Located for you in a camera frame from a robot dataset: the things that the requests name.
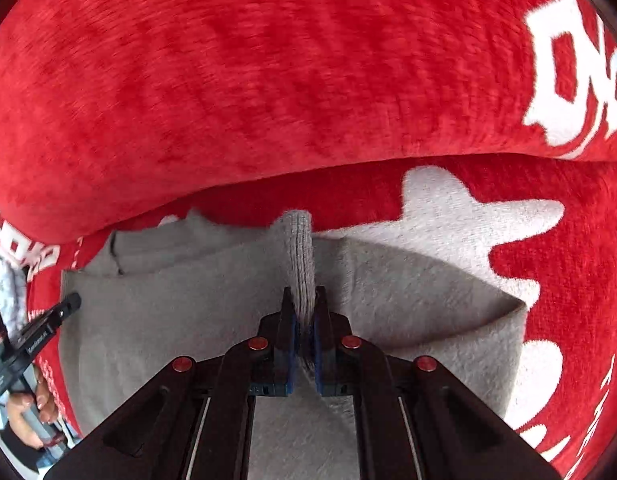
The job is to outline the grey knitted sweater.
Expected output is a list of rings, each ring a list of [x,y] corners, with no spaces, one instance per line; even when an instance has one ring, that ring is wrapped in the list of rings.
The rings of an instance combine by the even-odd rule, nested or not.
[[[66,390],[92,431],[176,356],[206,360],[253,336],[292,292],[302,325],[325,287],[329,307],[384,352],[434,356],[494,412],[506,412],[527,311],[520,299],[409,250],[317,235],[304,211],[266,229],[200,214],[112,233],[62,289],[81,309],[59,338]]]

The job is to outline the white floral cloth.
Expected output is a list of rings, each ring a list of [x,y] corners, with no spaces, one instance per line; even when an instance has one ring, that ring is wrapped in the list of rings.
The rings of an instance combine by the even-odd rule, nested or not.
[[[16,334],[26,324],[26,279],[0,256],[0,316],[9,336]],[[0,350],[2,350],[0,331]]]

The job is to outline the red blanket with white characters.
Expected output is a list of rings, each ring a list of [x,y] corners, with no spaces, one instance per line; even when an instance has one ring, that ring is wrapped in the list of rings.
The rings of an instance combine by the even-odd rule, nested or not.
[[[499,415],[560,478],[617,479],[617,26],[600,0],[0,0],[0,256],[26,276],[27,321],[116,231],[289,211],[520,299]],[[84,436],[63,326],[38,402]]]

